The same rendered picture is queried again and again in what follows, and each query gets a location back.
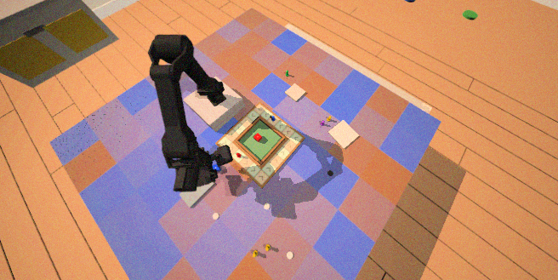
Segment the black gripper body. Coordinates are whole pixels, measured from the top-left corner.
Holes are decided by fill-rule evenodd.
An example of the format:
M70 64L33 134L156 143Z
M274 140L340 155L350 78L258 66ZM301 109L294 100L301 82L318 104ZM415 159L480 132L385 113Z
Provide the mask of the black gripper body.
M204 148L201 147L201 149L204 151ZM232 162L233 158L231 155L231 149L228 145L224 145L221 147L217 148L217 151L214 151L213 154L208 153L208 151L204 151L204 159L203 161L198 164L198 167L201 167L203 164L206 163L211 163L213 164L212 161L217 161L217 163L221 163L221 164L227 164Z

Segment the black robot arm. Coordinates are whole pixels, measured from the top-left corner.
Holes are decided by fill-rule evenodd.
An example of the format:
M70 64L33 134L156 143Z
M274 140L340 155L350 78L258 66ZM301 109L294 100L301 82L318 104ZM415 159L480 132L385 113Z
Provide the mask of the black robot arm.
M155 82L164 125L162 154L168 169L177 169L173 191L196 191L215 182L217 170L211 163L198 167L204 159L194 132L187 126L179 80L184 71L195 83L199 95L216 106L226 100L223 82L209 77L193 57L194 47L185 34L156 35L148 50L150 76ZM159 65L160 59L171 65ZM178 158L178 159L175 159Z

